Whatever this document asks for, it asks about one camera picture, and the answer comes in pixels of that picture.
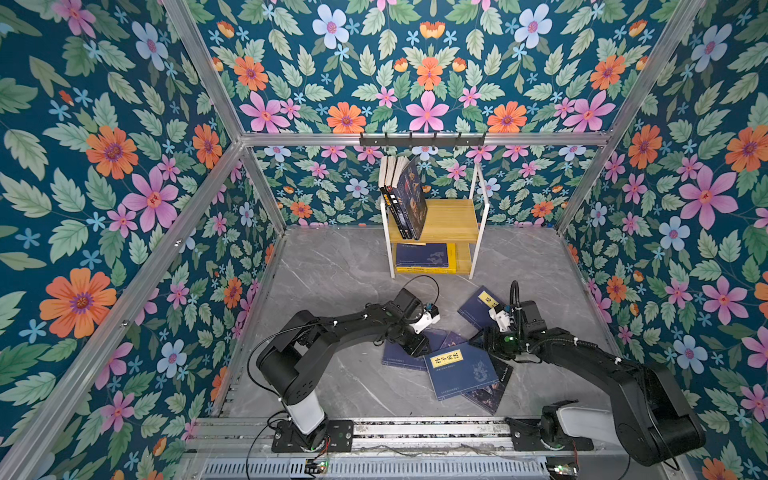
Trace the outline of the black wolf cover book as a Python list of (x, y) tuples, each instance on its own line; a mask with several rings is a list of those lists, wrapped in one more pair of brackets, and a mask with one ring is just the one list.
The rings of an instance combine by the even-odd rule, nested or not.
[(396, 223), (396, 226), (398, 227), (401, 237), (405, 240), (410, 240), (412, 236), (411, 236), (410, 228), (408, 226), (407, 216), (405, 215), (405, 212), (401, 207), (400, 199), (398, 197), (398, 194), (396, 193), (396, 171), (398, 167), (398, 158), (396, 156), (393, 156), (393, 157), (396, 159), (396, 163), (393, 165), (392, 170), (390, 171), (390, 176), (388, 178), (389, 180), (388, 197), (386, 198), (385, 203), (387, 204), (392, 214), (392, 217)]

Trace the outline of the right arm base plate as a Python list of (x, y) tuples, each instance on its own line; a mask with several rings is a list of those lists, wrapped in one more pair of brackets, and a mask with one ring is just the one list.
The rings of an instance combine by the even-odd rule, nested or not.
[(539, 418), (505, 417), (510, 438), (516, 451), (594, 451), (592, 440), (584, 437), (571, 437), (555, 430), (554, 437), (547, 440), (542, 436)]

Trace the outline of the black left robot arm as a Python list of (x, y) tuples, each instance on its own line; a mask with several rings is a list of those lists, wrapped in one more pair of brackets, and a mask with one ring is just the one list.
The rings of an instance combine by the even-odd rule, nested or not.
[(334, 355), (361, 343), (384, 341), (420, 358), (431, 347), (419, 322), (433, 320), (433, 310), (432, 303), (422, 302), (407, 288), (390, 301), (368, 303), (356, 313), (319, 317), (302, 310), (259, 353), (256, 367), (276, 391), (294, 431), (315, 444), (328, 420), (315, 389)]

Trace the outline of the blue book yellow label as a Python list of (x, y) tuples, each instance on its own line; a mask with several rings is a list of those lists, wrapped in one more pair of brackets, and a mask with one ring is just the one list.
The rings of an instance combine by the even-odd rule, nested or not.
[(499, 380), (489, 354), (467, 343), (428, 354), (425, 363), (438, 401), (489, 387)]
[(395, 265), (400, 268), (448, 268), (450, 266), (446, 244), (397, 244)]

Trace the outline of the yellow cartoon cover book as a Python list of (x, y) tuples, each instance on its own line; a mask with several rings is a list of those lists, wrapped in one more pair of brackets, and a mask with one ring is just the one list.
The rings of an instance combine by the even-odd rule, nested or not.
[(391, 248), (395, 272), (399, 274), (448, 274), (448, 275), (468, 275), (471, 270), (472, 260), (470, 257), (470, 249), (464, 244), (455, 243), (427, 243), (427, 244), (446, 244), (448, 246), (450, 266), (448, 268), (419, 268), (419, 267), (406, 267), (400, 268), (395, 265), (395, 249), (394, 244)]

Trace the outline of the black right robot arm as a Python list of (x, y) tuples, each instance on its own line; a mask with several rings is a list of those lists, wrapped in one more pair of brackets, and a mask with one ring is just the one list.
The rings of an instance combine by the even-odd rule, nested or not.
[(563, 328), (548, 328), (537, 305), (524, 301), (489, 308), (493, 326), (483, 344), (493, 357), (518, 362), (528, 355), (568, 370), (605, 393), (607, 410), (564, 400), (543, 407), (537, 437), (551, 448), (585, 438), (621, 446), (642, 466), (653, 466), (702, 448), (706, 434), (682, 389), (664, 366), (612, 355)]

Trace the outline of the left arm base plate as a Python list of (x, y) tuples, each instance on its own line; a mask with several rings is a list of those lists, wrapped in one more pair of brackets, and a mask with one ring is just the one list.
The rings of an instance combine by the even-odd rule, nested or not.
[(324, 420), (316, 430), (303, 434), (289, 420), (276, 424), (272, 453), (348, 453), (352, 450), (354, 422), (351, 420)]

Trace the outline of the dark book orange calligraphy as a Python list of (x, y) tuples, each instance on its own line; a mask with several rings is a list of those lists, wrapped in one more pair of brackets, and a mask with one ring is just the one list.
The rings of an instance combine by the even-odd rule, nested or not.
[(426, 222), (427, 204), (416, 158), (400, 156), (397, 159), (393, 188), (401, 211), (406, 216), (411, 238), (419, 241)]

